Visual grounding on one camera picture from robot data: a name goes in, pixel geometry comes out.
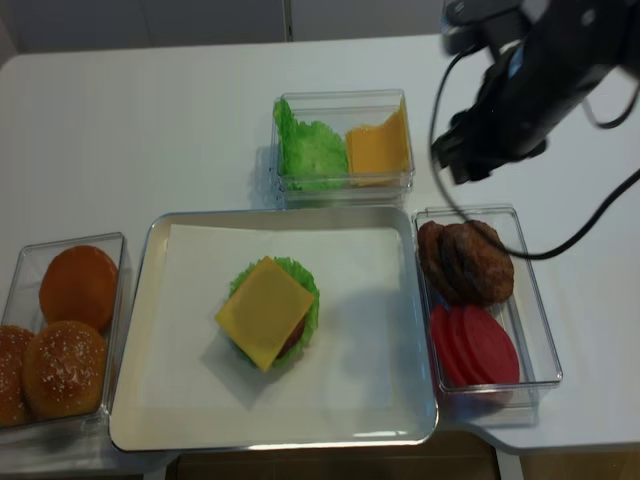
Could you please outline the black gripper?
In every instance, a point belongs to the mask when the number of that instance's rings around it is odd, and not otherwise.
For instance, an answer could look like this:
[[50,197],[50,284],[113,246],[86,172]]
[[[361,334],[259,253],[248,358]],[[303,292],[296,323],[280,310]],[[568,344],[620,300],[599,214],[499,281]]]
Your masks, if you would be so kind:
[[455,185],[535,157],[546,137],[618,64],[614,44],[491,46],[475,104],[432,144]]

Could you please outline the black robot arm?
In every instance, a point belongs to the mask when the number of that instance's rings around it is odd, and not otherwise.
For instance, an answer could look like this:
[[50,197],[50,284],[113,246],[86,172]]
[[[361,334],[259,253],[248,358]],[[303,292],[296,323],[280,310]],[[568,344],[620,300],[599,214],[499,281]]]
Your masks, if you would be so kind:
[[615,68],[639,74],[636,1],[551,1],[530,20],[520,1],[454,1],[444,24],[487,48],[474,104],[433,144],[457,184],[487,178],[507,163],[543,153],[551,131]]

